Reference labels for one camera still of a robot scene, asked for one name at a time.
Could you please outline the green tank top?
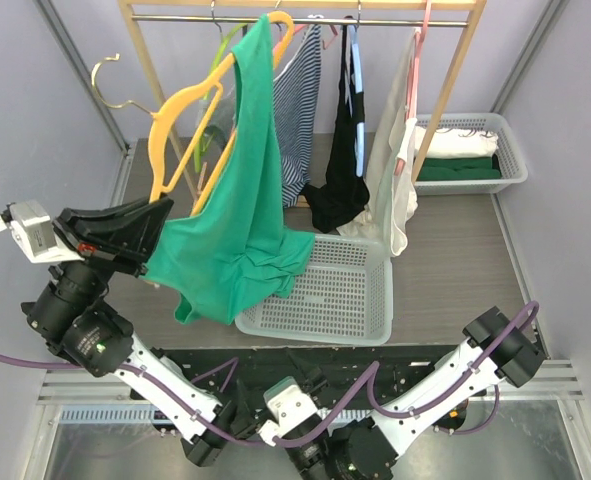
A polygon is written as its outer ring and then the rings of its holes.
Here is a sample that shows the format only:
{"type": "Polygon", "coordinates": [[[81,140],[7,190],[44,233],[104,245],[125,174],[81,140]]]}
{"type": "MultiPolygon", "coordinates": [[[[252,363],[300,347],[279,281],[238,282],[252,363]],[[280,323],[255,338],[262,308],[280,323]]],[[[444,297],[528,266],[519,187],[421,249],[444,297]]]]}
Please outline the green tank top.
{"type": "Polygon", "coordinates": [[[181,324],[231,324],[270,296],[287,297],[313,234],[289,229],[273,101],[273,41],[262,16],[233,47],[236,138],[203,209],[165,223],[146,278],[179,294],[181,324]]]}

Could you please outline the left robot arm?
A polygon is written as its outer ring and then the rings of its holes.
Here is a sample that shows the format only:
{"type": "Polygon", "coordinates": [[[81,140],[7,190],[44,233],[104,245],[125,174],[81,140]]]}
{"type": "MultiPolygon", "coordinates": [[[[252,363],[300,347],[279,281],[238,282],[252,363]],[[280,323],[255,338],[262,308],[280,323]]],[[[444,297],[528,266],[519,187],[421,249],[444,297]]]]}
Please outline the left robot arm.
{"type": "Polygon", "coordinates": [[[52,275],[21,310],[53,355],[96,378],[121,380],[173,423],[189,461],[209,466],[226,444],[246,443],[230,430],[237,405],[196,387],[162,351],[147,348],[105,300],[115,273],[145,273],[173,205],[169,197],[142,198],[103,210],[65,209],[57,218],[35,200],[11,205],[14,240],[52,275]]]}

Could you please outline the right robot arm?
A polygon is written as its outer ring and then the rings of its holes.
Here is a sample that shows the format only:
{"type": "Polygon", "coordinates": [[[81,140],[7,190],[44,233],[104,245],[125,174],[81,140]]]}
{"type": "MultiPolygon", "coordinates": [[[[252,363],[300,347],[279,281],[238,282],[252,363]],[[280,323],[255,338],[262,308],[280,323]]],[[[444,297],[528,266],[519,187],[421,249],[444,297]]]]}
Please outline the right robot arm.
{"type": "Polygon", "coordinates": [[[452,353],[386,404],[375,397],[379,365],[373,363],[325,418],[311,413],[273,440],[304,479],[390,479],[420,434],[445,432],[442,420],[470,397],[501,383],[520,388],[535,376],[545,355],[524,331],[538,311],[531,301],[513,319],[496,307],[484,312],[464,328],[452,353]]]}

